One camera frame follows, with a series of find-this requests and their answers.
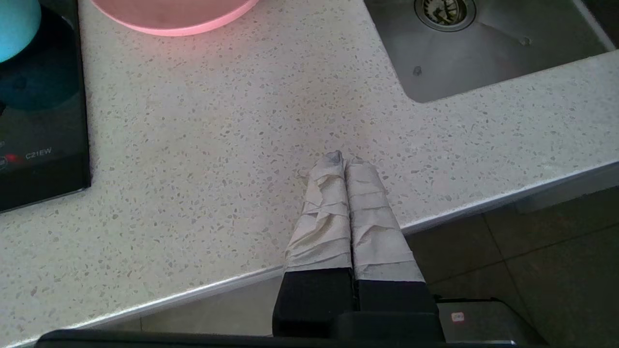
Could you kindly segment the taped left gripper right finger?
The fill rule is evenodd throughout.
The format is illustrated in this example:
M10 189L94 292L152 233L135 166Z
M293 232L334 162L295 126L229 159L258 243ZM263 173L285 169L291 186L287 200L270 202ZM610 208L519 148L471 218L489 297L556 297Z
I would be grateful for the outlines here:
M377 169L347 164L357 309L344 317L356 339L443 339L439 310L387 200Z

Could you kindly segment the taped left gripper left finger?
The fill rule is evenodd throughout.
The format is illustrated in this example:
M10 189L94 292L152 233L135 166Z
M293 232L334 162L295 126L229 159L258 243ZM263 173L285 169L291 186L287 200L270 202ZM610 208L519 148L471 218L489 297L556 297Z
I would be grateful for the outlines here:
M340 151L309 172L301 215L285 250L283 280L272 315L279 337L329 337L354 311L350 208Z

